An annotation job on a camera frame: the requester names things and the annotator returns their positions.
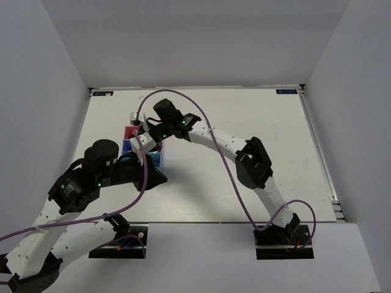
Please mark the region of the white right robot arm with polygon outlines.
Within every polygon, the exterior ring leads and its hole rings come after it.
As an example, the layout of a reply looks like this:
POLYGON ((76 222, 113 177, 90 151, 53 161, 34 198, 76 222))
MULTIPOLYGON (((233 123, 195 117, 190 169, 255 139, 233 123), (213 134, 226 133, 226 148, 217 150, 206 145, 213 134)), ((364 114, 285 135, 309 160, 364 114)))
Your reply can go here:
POLYGON ((149 124, 148 133, 160 142, 170 136, 217 151, 235 164, 238 181, 253 190, 271 217, 270 226, 257 228, 273 241, 288 244, 298 236, 300 219, 287 205, 273 177, 272 162, 257 137, 242 139, 214 129, 206 117, 183 115, 167 98, 153 106, 159 123, 149 124))

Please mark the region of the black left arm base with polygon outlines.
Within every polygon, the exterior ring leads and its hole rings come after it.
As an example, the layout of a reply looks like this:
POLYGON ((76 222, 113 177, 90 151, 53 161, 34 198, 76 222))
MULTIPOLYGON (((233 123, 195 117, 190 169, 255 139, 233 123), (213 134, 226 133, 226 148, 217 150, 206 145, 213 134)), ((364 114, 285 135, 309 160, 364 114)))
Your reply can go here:
POLYGON ((89 252, 90 259, 145 259, 147 253, 148 224, 131 225, 117 232, 112 243, 89 252))

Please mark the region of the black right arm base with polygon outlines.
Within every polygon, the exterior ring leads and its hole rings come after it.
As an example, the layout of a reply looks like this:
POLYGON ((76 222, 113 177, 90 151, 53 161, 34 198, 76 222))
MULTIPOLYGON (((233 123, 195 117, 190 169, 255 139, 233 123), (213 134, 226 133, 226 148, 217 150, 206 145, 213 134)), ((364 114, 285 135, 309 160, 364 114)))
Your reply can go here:
POLYGON ((290 238, 273 225, 262 232, 253 230, 253 233, 257 260, 315 258, 307 225, 299 225, 290 238))

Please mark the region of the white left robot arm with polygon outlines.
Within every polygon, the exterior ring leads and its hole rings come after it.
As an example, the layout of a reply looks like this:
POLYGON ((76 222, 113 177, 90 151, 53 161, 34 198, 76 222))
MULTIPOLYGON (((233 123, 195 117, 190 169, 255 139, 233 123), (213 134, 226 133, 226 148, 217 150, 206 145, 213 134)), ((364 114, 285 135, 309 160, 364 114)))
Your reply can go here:
POLYGON ((11 275, 5 285, 12 292, 43 292, 57 280, 62 269, 102 247, 137 245, 145 253, 144 233, 131 230, 121 215, 124 208, 78 218, 99 198, 102 188, 133 183, 143 194, 167 182, 148 155, 158 143, 146 134, 130 142, 131 151, 120 156, 114 141, 97 140, 57 179, 34 224, 20 232, 23 239, 12 251, 1 255, 1 273, 11 275))

